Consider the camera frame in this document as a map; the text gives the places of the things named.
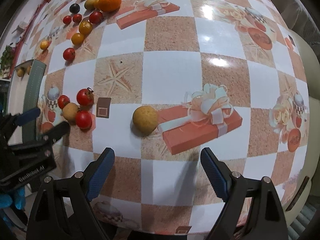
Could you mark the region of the blue gloved left hand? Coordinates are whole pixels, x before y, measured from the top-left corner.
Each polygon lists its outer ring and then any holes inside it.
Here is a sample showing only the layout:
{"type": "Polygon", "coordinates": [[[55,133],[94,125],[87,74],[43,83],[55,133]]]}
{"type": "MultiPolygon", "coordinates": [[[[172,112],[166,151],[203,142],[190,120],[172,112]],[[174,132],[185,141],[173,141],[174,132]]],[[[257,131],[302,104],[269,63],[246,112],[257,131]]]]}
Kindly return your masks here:
{"type": "Polygon", "coordinates": [[[8,226],[18,226],[19,228],[25,228],[28,217],[24,213],[25,208],[25,187],[20,187],[16,191],[12,191],[9,194],[1,194],[1,220],[8,226]],[[8,217],[4,210],[10,208],[11,215],[8,217]]]}

